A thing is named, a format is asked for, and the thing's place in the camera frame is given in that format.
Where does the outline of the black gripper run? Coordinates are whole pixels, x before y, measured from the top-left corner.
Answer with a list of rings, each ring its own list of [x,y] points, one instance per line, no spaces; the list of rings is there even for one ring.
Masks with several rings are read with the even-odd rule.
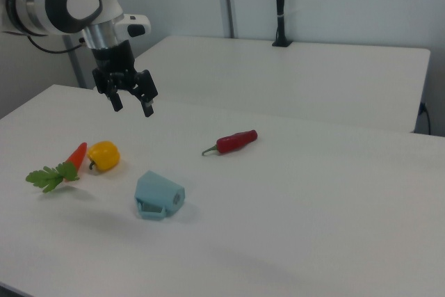
[[[118,94],[125,90],[136,96],[146,118],[154,113],[153,99],[158,95],[152,75],[148,70],[138,72],[129,41],[108,49],[93,49],[97,67],[92,71],[99,93],[105,94],[115,112],[123,105]]]

